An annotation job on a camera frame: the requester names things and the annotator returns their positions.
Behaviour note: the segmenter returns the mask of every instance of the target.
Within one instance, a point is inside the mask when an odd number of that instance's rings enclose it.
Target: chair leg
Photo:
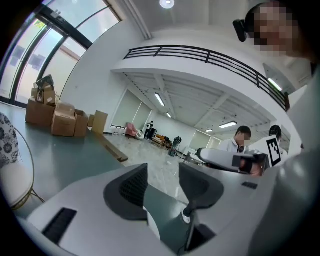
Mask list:
[[[41,203],[45,203],[45,202],[46,202],[42,197],[40,197],[40,196],[35,192],[34,189],[32,189],[31,195],[37,197],[37,198],[41,201]]]

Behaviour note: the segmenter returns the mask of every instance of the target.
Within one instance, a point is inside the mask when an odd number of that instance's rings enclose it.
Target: green floor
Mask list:
[[[123,167],[90,131],[85,138],[52,136],[49,128],[25,123],[25,109],[0,103],[0,112],[7,115],[28,142],[35,164],[34,190],[45,200],[75,181]],[[27,147],[20,141],[22,161],[30,167]],[[26,218],[38,205],[36,198],[30,198],[15,213]],[[189,227],[180,218],[186,206],[151,185],[145,193],[144,206],[154,218],[161,240],[177,252]]]

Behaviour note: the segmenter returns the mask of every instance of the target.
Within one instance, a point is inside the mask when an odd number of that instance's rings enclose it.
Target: floor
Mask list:
[[[35,164],[33,187],[45,200],[54,197],[73,182],[123,168],[90,131],[85,138],[52,136],[49,127],[27,124],[25,109],[0,103],[0,112],[9,118],[29,144]],[[21,138],[18,138],[18,142],[23,163],[30,167],[28,149]],[[14,213],[26,218],[39,205],[40,201],[31,197]],[[161,241],[177,252],[186,242],[189,229],[180,215],[186,205],[149,185],[144,196],[144,206],[158,227]]]
[[[183,203],[189,201],[179,185],[179,163],[183,159],[168,155],[168,150],[153,144],[151,140],[128,139],[123,135],[105,135],[129,158],[124,166],[148,164],[148,183]]]

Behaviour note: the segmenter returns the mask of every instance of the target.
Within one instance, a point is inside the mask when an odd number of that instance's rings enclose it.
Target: roller blind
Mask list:
[[[135,115],[133,124],[137,130],[142,130],[150,115],[151,109],[144,103],[140,105],[138,112]]]
[[[193,135],[193,138],[192,138],[192,141],[190,144],[190,148],[192,148],[194,150],[197,150],[200,148],[206,148],[210,139],[211,139],[210,136],[208,136],[202,132],[196,131],[195,134]]]
[[[126,127],[127,123],[132,123],[140,105],[141,100],[127,90],[115,113],[112,125]]]

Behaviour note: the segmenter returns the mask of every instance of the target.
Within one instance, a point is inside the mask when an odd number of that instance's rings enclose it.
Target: white table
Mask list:
[[[199,164],[205,164],[204,161],[200,160],[200,158],[197,157],[197,156],[194,155],[194,154],[190,154],[190,157],[191,157],[191,159],[192,159],[193,161],[195,161],[195,162],[197,162],[197,163],[199,163]]]

